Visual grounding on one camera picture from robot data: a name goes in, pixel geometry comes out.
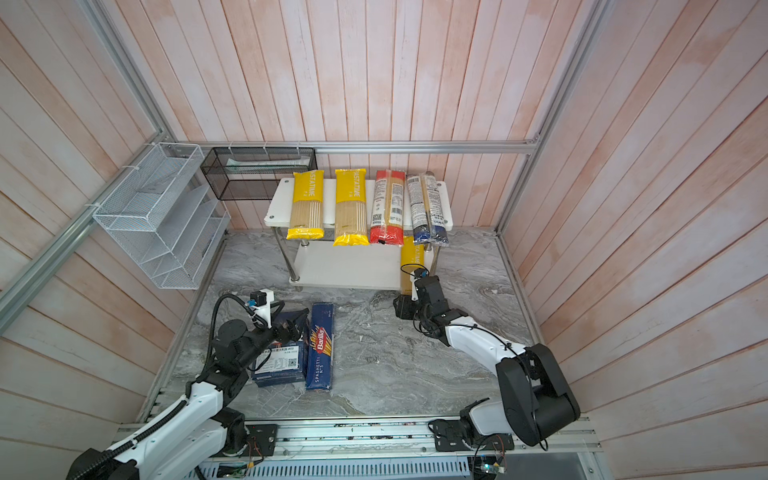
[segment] shelf leg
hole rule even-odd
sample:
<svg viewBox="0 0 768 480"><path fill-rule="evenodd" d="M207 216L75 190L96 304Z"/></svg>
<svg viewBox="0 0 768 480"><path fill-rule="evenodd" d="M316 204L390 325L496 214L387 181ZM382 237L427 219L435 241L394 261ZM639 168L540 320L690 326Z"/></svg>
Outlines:
<svg viewBox="0 0 768 480"><path fill-rule="evenodd" d="M432 265L429 266L429 274L435 275L435 272L437 272L437 256L440 254L440 246L435 245L435 254L432 257Z"/></svg>
<svg viewBox="0 0 768 480"><path fill-rule="evenodd" d="M298 282L299 276L296 275L296 270L293 268L293 262L288 258L285 248L285 239L283 238L283 231L280 227L272 227L272 232L275 234L275 240L277 240L277 246L280 247L280 252L283 254L283 258L286 261L288 267L288 274L290 275L291 282Z"/></svg>

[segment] black mesh basket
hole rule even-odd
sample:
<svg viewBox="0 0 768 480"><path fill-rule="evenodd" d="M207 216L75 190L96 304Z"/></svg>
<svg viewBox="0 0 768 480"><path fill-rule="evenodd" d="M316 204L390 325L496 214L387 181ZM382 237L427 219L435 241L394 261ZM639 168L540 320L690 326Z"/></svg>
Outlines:
<svg viewBox="0 0 768 480"><path fill-rule="evenodd" d="M312 148L214 147L200 167L219 200L272 200L280 179L317 170Z"/></svg>

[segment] white mesh organizer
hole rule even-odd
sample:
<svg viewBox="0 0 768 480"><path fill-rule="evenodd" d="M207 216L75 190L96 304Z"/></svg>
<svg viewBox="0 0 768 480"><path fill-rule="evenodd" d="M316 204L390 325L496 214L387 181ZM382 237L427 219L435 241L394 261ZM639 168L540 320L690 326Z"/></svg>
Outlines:
<svg viewBox="0 0 768 480"><path fill-rule="evenodd" d="M202 162L198 145L157 144L94 214L160 288L198 288L229 223L208 185L190 186Z"/></svg>

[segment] red pasta package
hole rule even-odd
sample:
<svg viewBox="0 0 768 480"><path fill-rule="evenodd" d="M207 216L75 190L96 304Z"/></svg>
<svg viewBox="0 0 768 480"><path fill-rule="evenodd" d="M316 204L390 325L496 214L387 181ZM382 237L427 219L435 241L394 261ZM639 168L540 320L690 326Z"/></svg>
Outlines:
<svg viewBox="0 0 768 480"><path fill-rule="evenodd" d="M376 172L371 243L402 245L402 207L405 190L405 172L396 170Z"/></svg>

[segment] pasta package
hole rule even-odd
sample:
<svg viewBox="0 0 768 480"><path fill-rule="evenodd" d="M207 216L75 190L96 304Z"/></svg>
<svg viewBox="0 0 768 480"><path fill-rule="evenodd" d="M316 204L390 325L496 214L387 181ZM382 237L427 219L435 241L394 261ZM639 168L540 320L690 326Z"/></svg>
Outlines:
<svg viewBox="0 0 768 480"><path fill-rule="evenodd" d="M424 192L424 205L429 224L429 242L441 247L448 246L448 232L445 231L445 218L442 215L440 190L437 188L435 174L427 171L420 175Z"/></svg>
<svg viewBox="0 0 768 480"><path fill-rule="evenodd" d="M371 243L402 245L402 204L405 187L405 172L392 170L376 172Z"/></svg>
<svg viewBox="0 0 768 480"><path fill-rule="evenodd" d="M419 268L417 264L424 265L424 246L413 243L411 236L405 237L400 250L400 293L403 295L412 293L411 273Z"/></svg>
<svg viewBox="0 0 768 480"><path fill-rule="evenodd" d="M368 245L366 169L336 171L336 239L333 245Z"/></svg>
<svg viewBox="0 0 768 480"><path fill-rule="evenodd" d="M417 245L429 242L429 224L424 207L422 178L418 174L410 174L406 180L408 196L411 200L411 223L413 223L413 242Z"/></svg>
<svg viewBox="0 0 768 480"><path fill-rule="evenodd" d="M286 238L323 238L323 171L293 174L293 208Z"/></svg>

